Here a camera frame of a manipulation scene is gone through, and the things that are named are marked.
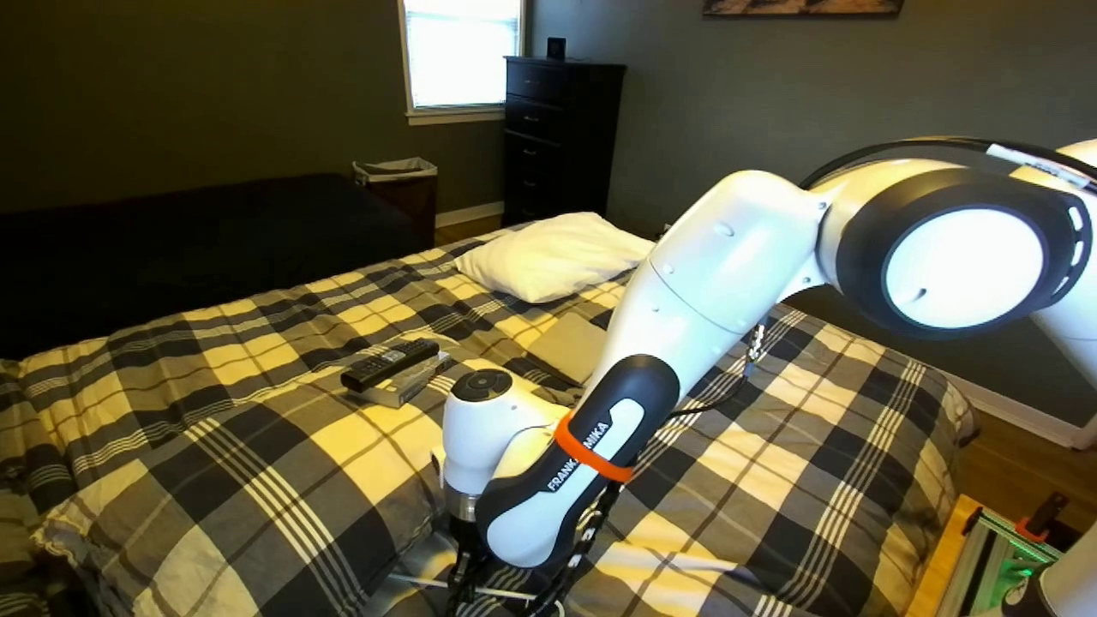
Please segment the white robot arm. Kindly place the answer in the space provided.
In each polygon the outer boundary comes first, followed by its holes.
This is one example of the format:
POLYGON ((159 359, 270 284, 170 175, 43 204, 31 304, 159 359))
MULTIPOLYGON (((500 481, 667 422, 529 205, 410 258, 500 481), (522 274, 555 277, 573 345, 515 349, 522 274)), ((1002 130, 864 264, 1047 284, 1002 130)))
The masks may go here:
POLYGON ((1094 220, 1087 142, 919 138, 848 151, 806 181, 720 180, 630 274, 573 412, 517 399, 500 369, 451 388, 451 592, 466 601, 511 565, 541 579, 535 606, 555 602, 653 431, 720 358, 806 292, 828 289, 907 337, 1032 319, 1094 378, 1094 220))

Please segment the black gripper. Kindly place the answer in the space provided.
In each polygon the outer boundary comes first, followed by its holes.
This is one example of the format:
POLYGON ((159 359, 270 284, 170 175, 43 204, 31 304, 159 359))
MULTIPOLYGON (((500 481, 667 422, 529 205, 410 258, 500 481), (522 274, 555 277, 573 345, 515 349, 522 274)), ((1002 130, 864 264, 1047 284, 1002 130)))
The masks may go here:
POLYGON ((443 571, 446 617, 566 617, 558 591, 529 568, 502 565, 473 520, 449 519, 457 560, 443 571))

